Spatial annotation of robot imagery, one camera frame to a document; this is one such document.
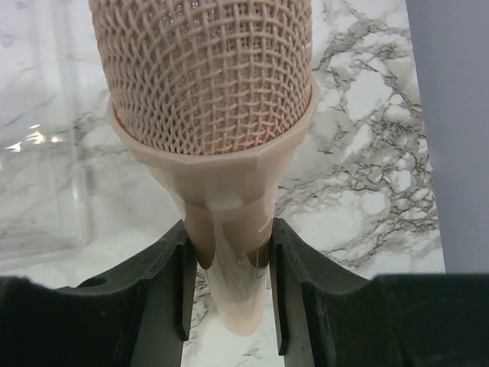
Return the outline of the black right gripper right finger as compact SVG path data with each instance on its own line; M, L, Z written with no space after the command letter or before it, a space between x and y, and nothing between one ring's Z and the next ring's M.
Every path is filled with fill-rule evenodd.
M275 219L270 277L287 366L486 366L485 274L365 279Z

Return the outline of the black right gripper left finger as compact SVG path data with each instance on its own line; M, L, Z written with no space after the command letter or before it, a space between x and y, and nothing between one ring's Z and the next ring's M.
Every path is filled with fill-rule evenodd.
M182 222L77 287L1 279L3 366L178 366L196 257Z

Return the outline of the peach pink microphone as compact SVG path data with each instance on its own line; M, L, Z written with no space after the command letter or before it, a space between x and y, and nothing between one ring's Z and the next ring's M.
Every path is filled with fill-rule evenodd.
M109 121L171 195L225 327L264 314L275 199L319 100L309 1L91 1Z

